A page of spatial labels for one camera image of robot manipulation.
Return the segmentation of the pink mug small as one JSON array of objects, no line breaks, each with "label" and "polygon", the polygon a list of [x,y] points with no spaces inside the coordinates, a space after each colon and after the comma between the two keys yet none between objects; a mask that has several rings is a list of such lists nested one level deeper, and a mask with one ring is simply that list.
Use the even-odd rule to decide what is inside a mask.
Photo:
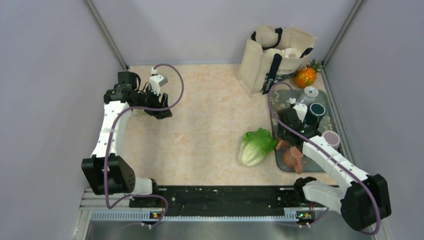
[{"label": "pink mug small", "polygon": [[278,139],[278,143],[275,147],[275,150],[278,151],[280,149],[285,149],[288,148],[290,146],[289,142],[283,139]]}]

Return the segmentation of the light green mug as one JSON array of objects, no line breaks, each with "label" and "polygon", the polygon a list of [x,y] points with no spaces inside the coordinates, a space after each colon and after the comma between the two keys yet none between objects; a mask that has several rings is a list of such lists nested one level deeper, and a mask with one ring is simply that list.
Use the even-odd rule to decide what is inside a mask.
[{"label": "light green mug", "polygon": [[135,117],[141,117],[147,115],[147,113],[143,109],[133,109],[131,114]]}]

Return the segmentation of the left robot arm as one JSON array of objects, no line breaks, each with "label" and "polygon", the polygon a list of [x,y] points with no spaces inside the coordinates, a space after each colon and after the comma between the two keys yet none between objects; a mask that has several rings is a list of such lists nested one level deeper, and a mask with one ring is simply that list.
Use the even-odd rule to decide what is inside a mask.
[{"label": "left robot arm", "polygon": [[151,77],[141,88],[141,78],[130,71],[118,74],[117,84],[103,96],[103,121],[97,144],[89,158],[82,160],[82,171],[95,195],[141,195],[149,207],[160,202],[160,193],[154,189],[151,178],[137,177],[123,159],[124,138],[133,107],[144,107],[156,119],[172,116],[168,109],[168,94],[160,93],[168,82],[166,76],[152,70]]}]

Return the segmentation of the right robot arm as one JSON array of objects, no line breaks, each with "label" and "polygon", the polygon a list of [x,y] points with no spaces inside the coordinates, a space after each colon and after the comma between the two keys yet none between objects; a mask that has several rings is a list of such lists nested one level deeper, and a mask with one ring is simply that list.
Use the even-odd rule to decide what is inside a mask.
[{"label": "right robot arm", "polygon": [[304,125],[295,107],[270,114],[278,124],[277,135],[292,147],[318,164],[337,186],[325,184],[314,177],[295,181],[293,200],[299,206],[319,203],[339,213],[353,230],[365,233],[374,227],[370,235],[376,235],[384,218],[392,213],[386,179],[371,175],[358,168],[326,141],[314,125]]}]

